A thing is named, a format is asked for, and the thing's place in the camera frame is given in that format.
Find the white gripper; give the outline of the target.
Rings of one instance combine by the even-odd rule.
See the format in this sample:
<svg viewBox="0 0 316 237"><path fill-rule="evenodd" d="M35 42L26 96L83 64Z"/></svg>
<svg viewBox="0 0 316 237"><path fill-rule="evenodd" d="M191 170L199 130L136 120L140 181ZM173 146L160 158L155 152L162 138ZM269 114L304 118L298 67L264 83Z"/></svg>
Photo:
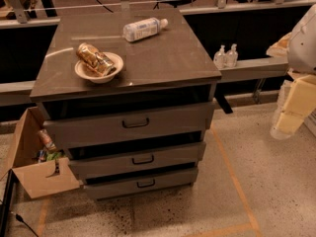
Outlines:
<svg viewBox="0 0 316 237"><path fill-rule="evenodd" d="M271 45L266 55L285 57L289 66L300 73L316 73L316 5L292 29ZM293 136L305 119L316 109L316 76L305 75L290 82L285 80L279 90L273 116L271 136L283 140Z"/></svg>

